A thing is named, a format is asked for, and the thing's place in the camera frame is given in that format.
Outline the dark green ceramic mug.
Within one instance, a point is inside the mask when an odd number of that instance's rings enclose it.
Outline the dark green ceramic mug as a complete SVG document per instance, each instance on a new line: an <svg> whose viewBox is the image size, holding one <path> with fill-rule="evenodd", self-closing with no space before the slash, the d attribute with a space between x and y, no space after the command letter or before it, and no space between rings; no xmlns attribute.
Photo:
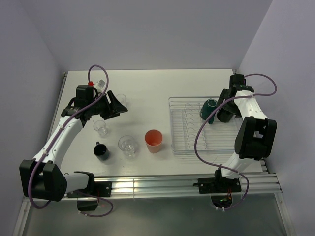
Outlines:
<svg viewBox="0 0 315 236"><path fill-rule="evenodd" d="M200 110L200 117L203 120L206 120L207 117L216 109L217 107L217 101L214 99L208 99L204 102L201 110Z"/></svg>

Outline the black ceramic mug cream inside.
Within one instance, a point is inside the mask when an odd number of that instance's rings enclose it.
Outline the black ceramic mug cream inside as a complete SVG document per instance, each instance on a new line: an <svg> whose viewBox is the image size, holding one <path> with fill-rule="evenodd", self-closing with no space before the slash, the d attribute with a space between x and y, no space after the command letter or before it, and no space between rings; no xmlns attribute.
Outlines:
<svg viewBox="0 0 315 236"><path fill-rule="evenodd" d="M220 122L228 123L234 114L230 111L225 110L224 108L221 108L217 113L217 118Z"/></svg>

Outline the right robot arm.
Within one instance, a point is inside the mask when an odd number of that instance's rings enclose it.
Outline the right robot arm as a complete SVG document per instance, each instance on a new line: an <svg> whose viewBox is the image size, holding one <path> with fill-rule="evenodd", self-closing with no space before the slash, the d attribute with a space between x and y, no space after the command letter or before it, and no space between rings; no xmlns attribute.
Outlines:
<svg viewBox="0 0 315 236"><path fill-rule="evenodd" d="M263 113L256 100L258 95L253 87L246 85L245 75L233 74L229 88L223 89L218 99L218 120L228 123L235 116L242 118L242 124L235 139L234 153L223 164L221 175L213 179L217 191L225 191L230 186L229 179L238 178L249 165L271 153L277 123Z"/></svg>

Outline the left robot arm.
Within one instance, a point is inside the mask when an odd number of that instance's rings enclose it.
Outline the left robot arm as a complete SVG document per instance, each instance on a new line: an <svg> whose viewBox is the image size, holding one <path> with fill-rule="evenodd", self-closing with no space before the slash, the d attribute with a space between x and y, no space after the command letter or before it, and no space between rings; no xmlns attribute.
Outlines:
<svg viewBox="0 0 315 236"><path fill-rule="evenodd" d="M76 96L63 109L59 124L41 151L31 160L23 160L19 171L23 193L29 199L60 201L65 194L79 191L91 196L96 190L94 175L78 171L64 175L61 163L71 143L92 116L104 120L119 116L128 109L112 91L94 96L92 85L78 85Z"/></svg>

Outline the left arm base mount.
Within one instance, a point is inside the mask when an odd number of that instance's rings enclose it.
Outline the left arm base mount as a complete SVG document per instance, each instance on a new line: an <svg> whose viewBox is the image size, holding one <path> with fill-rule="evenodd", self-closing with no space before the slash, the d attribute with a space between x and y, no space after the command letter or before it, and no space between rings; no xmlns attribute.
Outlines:
<svg viewBox="0 0 315 236"><path fill-rule="evenodd" d="M111 196L112 182L95 182L93 186L86 189L76 190L66 194L68 198L78 198L77 209L80 212L91 214L92 211L100 210L101 207L107 207L106 201L101 198ZM91 198L90 200L79 200L79 198Z"/></svg>

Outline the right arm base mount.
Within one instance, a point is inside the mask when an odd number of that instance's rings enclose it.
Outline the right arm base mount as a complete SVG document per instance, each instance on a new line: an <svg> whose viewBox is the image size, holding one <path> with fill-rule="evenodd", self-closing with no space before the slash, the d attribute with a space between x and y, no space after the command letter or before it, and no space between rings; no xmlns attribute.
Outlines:
<svg viewBox="0 0 315 236"><path fill-rule="evenodd" d="M232 205L232 194L241 192L240 181L236 179L220 178L199 178L193 186L198 187L200 194L221 194L211 197L214 206L227 208Z"/></svg>

